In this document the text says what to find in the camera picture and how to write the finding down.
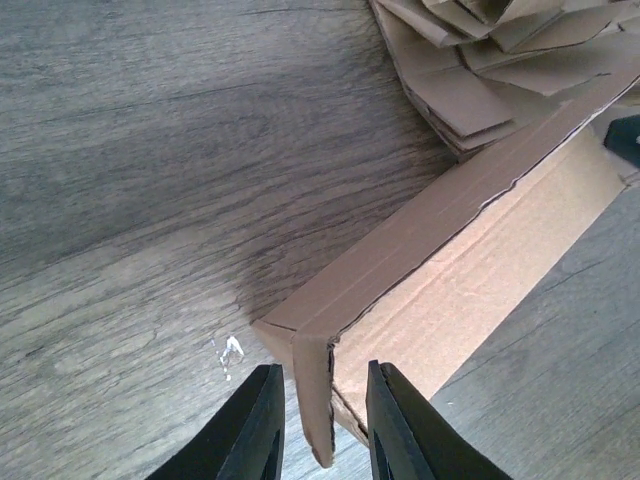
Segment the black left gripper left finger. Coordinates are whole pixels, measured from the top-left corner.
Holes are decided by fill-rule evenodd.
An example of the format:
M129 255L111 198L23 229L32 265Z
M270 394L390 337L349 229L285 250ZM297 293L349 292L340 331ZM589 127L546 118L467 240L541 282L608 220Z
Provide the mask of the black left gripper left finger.
M285 436L283 369L256 367L218 412L152 480L281 478Z

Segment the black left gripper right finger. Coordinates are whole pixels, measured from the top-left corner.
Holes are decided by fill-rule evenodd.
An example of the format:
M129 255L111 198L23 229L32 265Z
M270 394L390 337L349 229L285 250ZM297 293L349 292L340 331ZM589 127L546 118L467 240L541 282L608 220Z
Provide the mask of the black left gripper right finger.
M375 479L510 480L393 364L368 364L367 427Z

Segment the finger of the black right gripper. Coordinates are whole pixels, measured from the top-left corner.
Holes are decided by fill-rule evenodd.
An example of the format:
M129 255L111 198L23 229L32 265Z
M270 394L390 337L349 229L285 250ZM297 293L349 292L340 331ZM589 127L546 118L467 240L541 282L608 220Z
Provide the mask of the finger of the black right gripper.
M604 147L631 165L640 164L640 115L617 118L609 123Z

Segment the cardboard box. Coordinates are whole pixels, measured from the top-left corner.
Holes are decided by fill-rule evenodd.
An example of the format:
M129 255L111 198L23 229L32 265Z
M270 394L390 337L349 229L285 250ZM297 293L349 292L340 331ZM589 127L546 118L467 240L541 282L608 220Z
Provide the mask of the cardboard box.
M254 323L320 466L337 426L368 438L371 360L433 396L624 190L591 122L638 79L631 60L449 169Z

